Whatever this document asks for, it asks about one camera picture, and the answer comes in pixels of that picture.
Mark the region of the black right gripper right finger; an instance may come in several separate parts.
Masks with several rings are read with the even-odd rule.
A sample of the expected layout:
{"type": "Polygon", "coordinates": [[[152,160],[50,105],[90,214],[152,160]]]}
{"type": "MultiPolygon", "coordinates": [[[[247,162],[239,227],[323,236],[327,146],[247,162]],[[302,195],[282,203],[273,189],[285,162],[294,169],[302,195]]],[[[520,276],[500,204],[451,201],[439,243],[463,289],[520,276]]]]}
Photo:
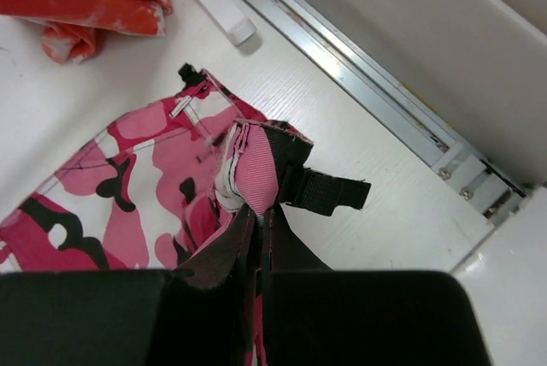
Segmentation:
{"type": "Polygon", "coordinates": [[[470,299],[450,274],[333,270],[265,217],[263,344],[270,365],[488,365],[470,299]]]}

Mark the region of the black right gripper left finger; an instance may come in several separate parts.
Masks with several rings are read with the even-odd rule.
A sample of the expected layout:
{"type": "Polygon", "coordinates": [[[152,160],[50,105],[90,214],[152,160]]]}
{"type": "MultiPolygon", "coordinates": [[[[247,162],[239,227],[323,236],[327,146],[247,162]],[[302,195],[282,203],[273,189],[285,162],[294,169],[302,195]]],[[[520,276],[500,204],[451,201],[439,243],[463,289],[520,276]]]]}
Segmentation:
{"type": "Polygon", "coordinates": [[[243,365],[253,352],[256,217],[175,270],[6,274],[4,365],[243,365]]]}

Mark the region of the pink camouflage trousers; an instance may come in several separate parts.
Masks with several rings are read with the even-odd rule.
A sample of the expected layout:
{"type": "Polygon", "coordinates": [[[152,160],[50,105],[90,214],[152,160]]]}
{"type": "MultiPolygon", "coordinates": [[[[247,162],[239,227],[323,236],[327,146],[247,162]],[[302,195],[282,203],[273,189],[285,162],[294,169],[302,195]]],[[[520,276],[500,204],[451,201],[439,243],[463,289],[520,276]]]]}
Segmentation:
{"type": "Polygon", "coordinates": [[[13,273],[175,270],[248,206],[256,221],[253,352],[266,363],[259,254],[266,214],[288,204],[360,210],[371,186],[306,166],[310,140],[191,65],[182,91],[107,125],[1,223],[13,273]]]}

